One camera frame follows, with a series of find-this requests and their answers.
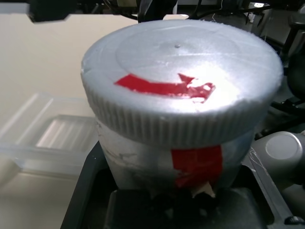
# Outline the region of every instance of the lid top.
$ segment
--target lid top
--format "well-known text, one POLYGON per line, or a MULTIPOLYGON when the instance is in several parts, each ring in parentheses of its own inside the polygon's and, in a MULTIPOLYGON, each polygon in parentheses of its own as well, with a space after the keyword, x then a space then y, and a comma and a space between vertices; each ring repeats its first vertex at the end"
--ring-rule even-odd
POLYGON ((241 123, 234 135, 245 133, 258 121, 253 115, 267 109, 281 79, 281 61, 263 40, 206 21, 152 21, 123 28, 97 41, 82 61, 82 80, 94 112, 128 136, 118 130, 119 123, 133 123, 132 118, 112 113, 109 123, 106 113, 112 108, 166 125, 170 119, 174 124, 190 117, 200 119, 192 119, 194 126, 216 118, 219 125, 233 124, 236 117, 241 123), (247 124, 242 123, 246 116, 247 124))
POLYGON ((213 22, 172 20, 138 24, 100 39, 85 54, 82 68, 92 71, 86 79, 96 93, 116 103, 153 112, 192 113, 260 100, 278 86, 280 66, 275 52, 248 32, 213 22), (158 94, 139 90, 141 85, 117 83, 129 74, 147 81, 148 87, 181 84, 183 74, 193 78, 186 87, 211 83, 214 91, 207 99, 187 96, 183 89, 179 95, 179 87, 163 87, 158 94))

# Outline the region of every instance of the red arrow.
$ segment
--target red arrow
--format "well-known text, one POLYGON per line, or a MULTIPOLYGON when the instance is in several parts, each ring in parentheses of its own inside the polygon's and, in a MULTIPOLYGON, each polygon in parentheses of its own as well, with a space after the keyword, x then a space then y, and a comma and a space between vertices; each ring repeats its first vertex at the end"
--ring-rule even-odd
POLYGON ((192 87, 189 84, 195 79, 194 77, 180 73, 178 75, 182 81, 181 83, 149 82, 134 74, 129 74, 118 80, 115 84, 138 93, 166 95, 169 97, 204 98, 204 101, 210 97, 216 88, 213 83, 205 83, 199 87, 192 87))

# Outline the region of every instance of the black machine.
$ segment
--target black machine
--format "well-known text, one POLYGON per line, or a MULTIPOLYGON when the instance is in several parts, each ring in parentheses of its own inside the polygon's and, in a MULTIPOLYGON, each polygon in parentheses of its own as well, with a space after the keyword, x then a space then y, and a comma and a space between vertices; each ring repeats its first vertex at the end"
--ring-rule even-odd
POLYGON ((301 229, 254 150, 216 199, 117 190, 99 143, 87 156, 61 229, 301 229))
POLYGON ((298 10, 303 0, 256 0, 263 8, 249 9, 250 0, 1 0, 29 3, 29 18, 33 22, 63 20, 69 14, 118 14, 138 22, 162 20, 177 4, 177 13, 190 19, 201 19, 214 13, 259 13, 266 9, 298 10))

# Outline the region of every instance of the clear plastic tray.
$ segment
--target clear plastic tray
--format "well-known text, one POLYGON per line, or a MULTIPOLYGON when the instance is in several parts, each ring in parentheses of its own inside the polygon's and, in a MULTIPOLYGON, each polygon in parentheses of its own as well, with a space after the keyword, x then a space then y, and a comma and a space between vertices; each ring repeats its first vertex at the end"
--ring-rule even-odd
POLYGON ((77 175, 97 140, 86 99, 39 93, 0 130, 0 153, 25 170, 77 175))

